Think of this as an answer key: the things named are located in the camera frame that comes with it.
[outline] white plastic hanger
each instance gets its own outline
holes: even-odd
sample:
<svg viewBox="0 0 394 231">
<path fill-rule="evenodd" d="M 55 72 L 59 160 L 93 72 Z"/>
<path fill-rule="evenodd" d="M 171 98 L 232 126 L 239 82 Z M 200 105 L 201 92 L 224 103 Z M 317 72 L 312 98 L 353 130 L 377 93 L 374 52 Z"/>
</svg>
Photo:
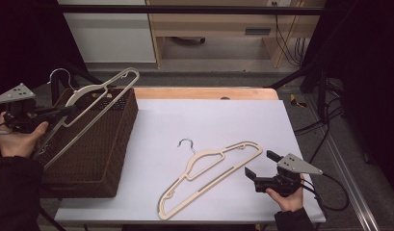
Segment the white plastic hanger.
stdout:
<svg viewBox="0 0 394 231">
<path fill-rule="evenodd" d="M 205 171 L 207 171 L 208 169 L 210 169 L 211 167 L 215 166 L 217 163 L 222 161 L 225 158 L 224 153 L 226 153 L 228 151 L 231 151 L 233 149 L 236 149 L 236 148 L 244 149 L 246 146 L 252 146 L 252 147 L 256 148 L 257 151 L 252 153 L 250 156 L 248 156 L 241 163 L 239 163 L 239 164 L 231 167 L 230 169 L 226 170 L 224 173 L 222 173 L 220 176 L 215 178 L 213 181 L 211 181 L 210 183 L 208 183 L 204 187 L 202 187 L 202 189 L 200 189 L 197 192 L 194 192 L 190 197 L 188 197 L 183 202 L 181 202 L 179 205 L 177 205 L 175 208 L 173 208 L 171 211 L 166 213 L 166 211 L 164 210 L 164 204 L 165 204 L 166 200 L 173 197 L 175 189 L 185 179 L 187 179 L 188 181 L 193 181 L 194 179 L 199 177 L 202 173 L 204 173 Z M 195 199 L 200 197 L 202 194 L 204 194 L 205 192 L 209 191 L 212 187 L 214 187 L 215 185 L 220 183 L 226 176 L 230 175 L 232 172 L 237 170 L 239 167 L 245 165 L 247 162 L 251 161 L 253 158 L 255 158 L 258 155 L 260 155 L 262 152 L 263 152 L 263 148 L 261 146 L 259 146 L 258 144 L 254 143 L 254 142 L 251 142 L 251 141 L 243 141 L 243 142 L 239 142 L 239 143 L 233 144 L 233 145 L 231 145 L 229 147 L 226 147 L 226 148 L 224 148 L 222 150 L 202 151 L 202 152 L 195 153 L 195 155 L 188 162 L 187 167 L 186 167 L 185 171 L 182 173 L 182 175 L 164 192 L 164 194 L 161 196 L 160 200 L 158 201 L 158 216 L 160 217 L 160 219 L 169 219 L 170 217 L 172 217 L 173 215 L 178 213 L 180 210 L 182 210 L 184 207 L 186 207 L 188 204 L 193 202 Z M 198 174 L 196 174 L 194 176 L 190 175 L 191 170 L 192 170 L 195 162 L 198 159 L 203 158 L 205 156 L 212 156 L 212 155 L 218 155 L 218 154 L 221 155 L 221 158 L 218 161 L 216 161 L 212 165 L 206 167 L 205 169 L 203 169 Z"/>
<path fill-rule="evenodd" d="M 93 90 L 100 90 L 104 89 L 104 92 L 97 97 L 97 99 L 91 103 L 91 105 L 85 109 L 79 116 L 77 116 L 75 119 L 73 119 L 70 123 L 65 123 L 65 120 L 67 119 L 67 116 L 64 116 L 61 118 L 61 120 L 55 125 L 55 127 L 50 131 L 50 133 L 45 136 L 45 139 L 42 143 L 42 146 L 39 150 L 37 150 L 34 153 L 34 159 L 36 159 L 39 155 L 44 153 L 45 146 L 47 143 L 52 139 L 52 137 L 56 134 L 56 132 L 62 127 L 70 127 L 75 123 L 80 117 L 82 117 L 90 108 L 92 108 L 101 98 L 103 98 L 107 93 L 108 89 L 107 86 L 111 85 L 113 82 L 120 78 L 125 78 L 127 77 L 128 73 L 134 73 L 136 77 L 134 78 L 133 81 L 131 81 L 130 84 L 128 84 L 91 122 L 89 122 L 88 125 L 86 125 L 85 128 L 82 129 L 80 133 L 74 137 L 70 143 L 68 143 L 58 154 L 55 155 L 45 166 L 44 169 L 47 169 L 50 167 L 57 159 L 59 159 L 72 145 L 74 145 L 80 137 L 82 137 L 113 105 L 118 102 L 118 100 L 130 89 L 133 87 L 133 85 L 137 82 L 137 80 L 140 78 L 140 73 L 137 69 L 129 67 L 124 69 L 122 72 L 111 78 L 110 80 L 106 81 L 105 83 L 101 85 L 89 85 L 85 86 L 79 90 L 75 90 L 73 95 L 70 96 L 70 98 L 66 102 L 66 106 L 71 106 L 73 105 L 80 97 L 85 95 L 88 92 L 91 92 Z"/>
</svg>

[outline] wicker basket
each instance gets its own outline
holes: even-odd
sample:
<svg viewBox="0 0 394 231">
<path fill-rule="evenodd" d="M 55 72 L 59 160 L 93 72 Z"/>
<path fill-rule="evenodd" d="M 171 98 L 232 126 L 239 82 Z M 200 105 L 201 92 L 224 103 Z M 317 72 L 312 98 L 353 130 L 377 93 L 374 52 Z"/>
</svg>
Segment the wicker basket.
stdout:
<svg viewBox="0 0 394 231">
<path fill-rule="evenodd" d="M 110 89 L 71 127 L 62 127 L 50 140 L 38 161 L 45 165 L 65 147 L 122 89 Z M 104 91 L 92 91 L 75 103 L 72 121 Z M 64 105 L 73 90 L 66 90 L 57 102 Z M 67 152 L 43 174 L 40 197 L 114 197 L 124 163 L 126 147 L 138 112 L 133 89 L 118 100 Z"/>
</svg>

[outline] white table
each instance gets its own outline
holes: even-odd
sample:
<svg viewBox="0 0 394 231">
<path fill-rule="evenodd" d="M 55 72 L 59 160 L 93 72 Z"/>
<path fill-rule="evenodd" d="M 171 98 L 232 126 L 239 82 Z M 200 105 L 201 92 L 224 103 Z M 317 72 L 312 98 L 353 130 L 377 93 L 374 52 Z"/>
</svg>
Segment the white table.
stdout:
<svg viewBox="0 0 394 231">
<path fill-rule="evenodd" d="M 160 220 L 160 196 L 183 173 L 194 149 L 219 150 L 240 141 L 261 145 L 263 153 L 246 164 L 257 176 L 276 175 L 276 163 L 266 150 L 302 157 L 283 102 L 280 100 L 138 99 L 139 113 L 115 198 L 64 199 L 55 220 L 79 223 L 266 223 L 279 211 L 275 202 L 254 190 L 241 167 L 169 220 Z M 228 153 L 226 162 L 184 182 L 166 211 L 238 163 L 251 150 Z M 201 167 L 212 163 L 203 159 Z M 314 195 L 304 191 L 304 207 L 313 222 L 326 219 Z"/>
</svg>

